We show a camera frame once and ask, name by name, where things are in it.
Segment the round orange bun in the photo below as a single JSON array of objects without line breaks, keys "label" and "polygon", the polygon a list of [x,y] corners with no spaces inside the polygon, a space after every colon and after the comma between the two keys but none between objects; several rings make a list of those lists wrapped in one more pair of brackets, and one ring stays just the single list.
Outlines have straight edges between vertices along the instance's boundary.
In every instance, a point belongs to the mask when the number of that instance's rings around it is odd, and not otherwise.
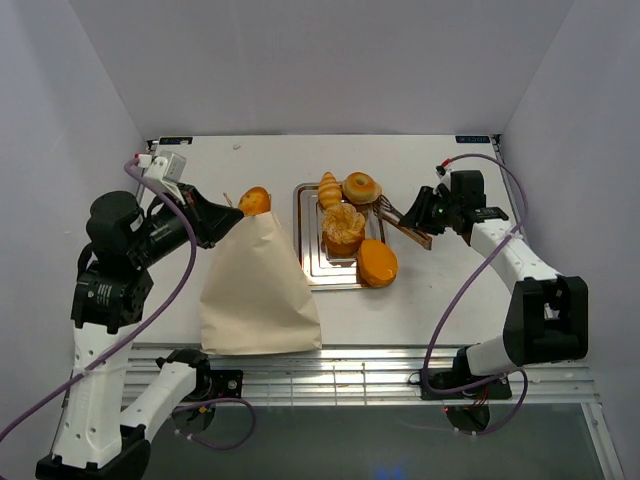
[{"label": "round orange bun", "polygon": [[255,216],[271,211],[271,195],[261,186],[245,192],[238,202],[238,208],[245,216]]}]

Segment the beige paper bag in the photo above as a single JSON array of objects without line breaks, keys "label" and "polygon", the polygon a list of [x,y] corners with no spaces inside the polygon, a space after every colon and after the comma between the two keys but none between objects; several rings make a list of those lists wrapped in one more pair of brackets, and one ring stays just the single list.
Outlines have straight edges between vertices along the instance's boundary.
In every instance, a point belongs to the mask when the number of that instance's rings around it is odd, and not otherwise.
[{"label": "beige paper bag", "polygon": [[215,250],[200,295],[205,352],[271,355],[322,347],[313,294],[272,211],[244,215]]}]

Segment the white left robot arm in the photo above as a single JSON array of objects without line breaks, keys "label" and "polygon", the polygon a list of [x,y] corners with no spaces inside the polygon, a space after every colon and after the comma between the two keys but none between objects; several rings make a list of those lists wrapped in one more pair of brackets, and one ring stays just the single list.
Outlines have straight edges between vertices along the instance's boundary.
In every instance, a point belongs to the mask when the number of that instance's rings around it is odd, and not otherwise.
[{"label": "white left robot arm", "polygon": [[207,356],[194,349],[160,358],[159,375],[127,409],[121,407],[130,335],[141,325],[153,281],[152,265],[189,242],[210,249],[244,216],[206,200],[180,183],[179,195],[154,199],[143,209],[136,197],[113,191],[90,207],[90,242],[79,260],[71,319],[73,372],[61,429],[51,452],[38,461],[39,479],[139,479],[151,442],[183,401],[213,398],[215,379]]}]

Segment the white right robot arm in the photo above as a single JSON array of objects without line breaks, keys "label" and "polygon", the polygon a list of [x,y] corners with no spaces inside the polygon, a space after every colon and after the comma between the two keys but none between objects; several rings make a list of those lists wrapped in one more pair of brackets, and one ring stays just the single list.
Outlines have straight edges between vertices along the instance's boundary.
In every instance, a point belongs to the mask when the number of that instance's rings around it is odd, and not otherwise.
[{"label": "white right robot arm", "polygon": [[424,186],[400,224],[431,235],[452,230],[483,256],[511,298],[501,333],[462,347],[447,370],[424,367],[421,386],[437,398],[474,397],[519,367],[581,360],[588,353],[586,282],[542,261],[508,215],[490,207],[478,170],[437,167],[440,182]]}]

